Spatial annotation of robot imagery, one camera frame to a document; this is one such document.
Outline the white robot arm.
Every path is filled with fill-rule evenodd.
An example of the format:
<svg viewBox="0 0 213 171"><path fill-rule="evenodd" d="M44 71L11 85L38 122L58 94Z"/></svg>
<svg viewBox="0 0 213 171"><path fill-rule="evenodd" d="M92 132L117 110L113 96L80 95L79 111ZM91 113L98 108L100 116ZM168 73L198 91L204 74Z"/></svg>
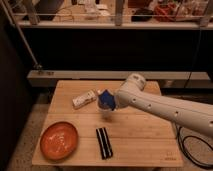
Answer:
<svg viewBox="0 0 213 171"><path fill-rule="evenodd" d="M213 105L147 93L145 85L142 75L132 73L113 95L101 93L98 106L111 111L131 106L213 138Z"/></svg>

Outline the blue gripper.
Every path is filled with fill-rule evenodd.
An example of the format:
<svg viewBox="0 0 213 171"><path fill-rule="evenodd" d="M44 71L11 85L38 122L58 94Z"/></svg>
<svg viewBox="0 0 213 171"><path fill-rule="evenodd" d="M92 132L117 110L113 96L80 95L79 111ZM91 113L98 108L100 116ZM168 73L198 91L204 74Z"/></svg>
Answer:
<svg viewBox="0 0 213 171"><path fill-rule="evenodd" d="M106 121L110 121L116 104L114 96L108 90L104 90L98 95L98 106L101 108L100 113L102 118Z"/></svg>

